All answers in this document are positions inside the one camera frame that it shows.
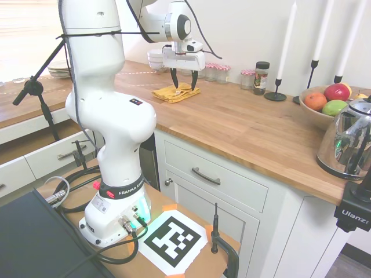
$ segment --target wooden bowl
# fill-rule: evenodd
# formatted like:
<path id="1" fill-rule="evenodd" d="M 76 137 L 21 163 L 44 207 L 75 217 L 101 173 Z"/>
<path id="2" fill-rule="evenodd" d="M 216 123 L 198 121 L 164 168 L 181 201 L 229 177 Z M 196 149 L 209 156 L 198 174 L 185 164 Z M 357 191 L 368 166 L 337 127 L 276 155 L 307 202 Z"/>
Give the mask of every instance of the wooden bowl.
<path id="1" fill-rule="evenodd" d="M 304 113 L 308 116 L 308 119 L 314 125 L 316 125 L 318 128 L 320 128 L 320 129 L 322 129 L 324 131 L 327 130 L 327 128 L 329 127 L 329 125 L 332 123 L 334 117 L 333 116 L 322 114 L 320 112 L 317 112 L 317 111 L 315 111 L 315 110 L 307 107 L 304 104 L 304 99 L 305 99 L 305 97 L 307 95 L 309 95 L 310 93 L 313 93 L 313 92 L 320 92 L 320 93 L 323 94 L 325 92 L 325 89 L 328 86 L 329 85 L 309 88 L 309 89 L 303 91 L 299 95 L 300 106 L 301 106 L 302 110 L 304 111 Z M 352 89 L 352 95 L 351 95 L 350 99 L 352 99 L 353 97 L 355 97 L 358 94 L 358 91 L 361 91 L 362 94 L 365 94 L 367 96 L 369 96 L 370 93 L 371 93 L 371 90 L 360 88 L 360 87 L 353 87 L 353 86 L 351 86 L 351 89 Z"/>

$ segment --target franka robot arm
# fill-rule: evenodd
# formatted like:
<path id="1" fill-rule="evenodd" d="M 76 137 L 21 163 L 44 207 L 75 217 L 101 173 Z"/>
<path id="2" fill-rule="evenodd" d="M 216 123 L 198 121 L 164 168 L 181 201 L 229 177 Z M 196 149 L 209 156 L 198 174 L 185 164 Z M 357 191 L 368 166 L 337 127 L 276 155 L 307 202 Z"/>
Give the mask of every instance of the franka robot arm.
<path id="1" fill-rule="evenodd" d="M 151 14 L 147 5 L 154 0 L 127 0 L 150 42 L 171 41 L 164 48 L 167 67 L 197 71 L 205 67 L 202 44 L 192 40 L 190 21 L 182 14 L 186 3 L 173 2 L 170 13 Z M 66 110 L 84 129 L 96 130 L 106 140 L 97 159 L 101 171 L 100 188 L 86 206 L 79 226 L 83 236 L 98 247 L 106 247 L 127 236 L 120 224 L 125 218 L 137 228 L 135 214 L 151 220 L 151 201 L 147 197 L 139 161 L 139 147 L 156 127 L 156 113 L 145 101 L 130 91 L 114 90 L 115 75 L 125 63 L 120 34 L 69 36 L 120 32 L 115 0 L 59 0 L 60 20 L 70 56 L 73 90 L 66 100 Z"/>
<path id="2" fill-rule="evenodd" d="M 192 71 L 194 89 L 198 71 L 205 68 L 203 44 L 192 39 L 189 8 L 185 2 L 174 1 L 168 14 L 152 14 L 147 6 L 156 0 L 126 0 L 143 38 L 149 42 L 171 42 L 171 47 L 163 48 L 163 64 L 171 69 L 174 85 L 177 87 L 176 69 Z M 147 35 L 146 32 L 159 32 Z"/>

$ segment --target candle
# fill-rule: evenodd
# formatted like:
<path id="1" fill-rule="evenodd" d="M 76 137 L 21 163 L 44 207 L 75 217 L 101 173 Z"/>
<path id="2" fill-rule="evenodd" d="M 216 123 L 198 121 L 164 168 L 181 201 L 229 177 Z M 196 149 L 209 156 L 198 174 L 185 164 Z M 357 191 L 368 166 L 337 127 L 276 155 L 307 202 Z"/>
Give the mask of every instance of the candle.
<path id="1" fill-rule="evenodd" d="M 314 57 L 313 57 L 314 61 L 319 60 L 319 55 L 321 53 L 323 41 L 325 40 L 326 30 L 329 25 L 333 5 L 334 5 L 334 0 L 327 1 L 325 15 L 323 16 L 323 19 L 322 19 L 322 25 L 321 25 L 321 29 L 319 30 L 317 45 L 314 51 Z"/>
<path id="2" fill-rule="evenodd" d="M 281 54 L 281 61 L 279 62 L 277 79 L 282 79 L 283 67 L 285 65 L 286 56 L 288 55 L 290 38 L 292 34 L 292 29 L 294 27 L 296 9 L 297 9 L 297 5 L 295 2 L 291 7 L 290 19 L 289 19 L 288 29 L 286 30 L 285 43 L 283 44 L 283 49 L 282 49 L 282 54 Z"/>
<path id="3" fill-rule="evenodd" d="M 343 76 L 345 65 L 347 64 L 347 60 L 348 60 L 348 57 L 349 57 L 349 54 L 350 54 L 350 50 L 352 49 L 352 45 L 353 45 L 355 36 L 357 34 L 359 24 L 361 22 L 363 12 L 365 11 L 366 4 L 367 4 L 367 0 L 359 0 L 357 14 L 354 18 L 353 25 L 352 25 L 352 28 L 351 28 L 351 31 L 350 31 L 350 34 L 349 34 L 349 37 L 348 37 L 347 44 L 345 45 L 345 49 L 344 49 L 344 52 L 343 52 L 343 56 L 341 58 L 339 69 L 337 70 L 337 74 L 336 74 L 337 76 Z"/>

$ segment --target stack of plates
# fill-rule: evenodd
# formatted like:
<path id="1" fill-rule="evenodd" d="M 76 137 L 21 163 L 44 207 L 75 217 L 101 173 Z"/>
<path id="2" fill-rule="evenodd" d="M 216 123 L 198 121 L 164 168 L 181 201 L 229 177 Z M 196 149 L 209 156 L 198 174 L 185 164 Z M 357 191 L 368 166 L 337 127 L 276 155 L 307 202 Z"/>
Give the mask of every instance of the stack of plates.
<path id="1" fill-rule="evenodd" d="M 69 78 L 70 72 L 68 71 L 66 61 L 52 62 L 48 66 L 48 71 L 51 76 L 58 78 Z"/>
<path id="2" fill-rule="evenodd" d="M 148 51 L 148 62 L 150 67 L 159 72 L 165 72 L 166 68 L 163 64 L 162 49 L 152 49 Z"/>

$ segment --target yellow towel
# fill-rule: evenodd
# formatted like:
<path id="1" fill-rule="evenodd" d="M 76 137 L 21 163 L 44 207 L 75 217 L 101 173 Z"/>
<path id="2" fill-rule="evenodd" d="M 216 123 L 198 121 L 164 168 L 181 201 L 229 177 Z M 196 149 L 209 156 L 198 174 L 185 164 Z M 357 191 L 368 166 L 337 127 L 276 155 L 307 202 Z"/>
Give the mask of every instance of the yellow towel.
<path id="1" fill-rule="evenodd" d="M 195 88 L 192 91 L 191 85 L 186 83 L 180 83 L 178 89 L 173 85 L 152 92 L 155 97 L 169 103 L 177 103 L 198 93 L 200 93 L 199 88 Z"/>

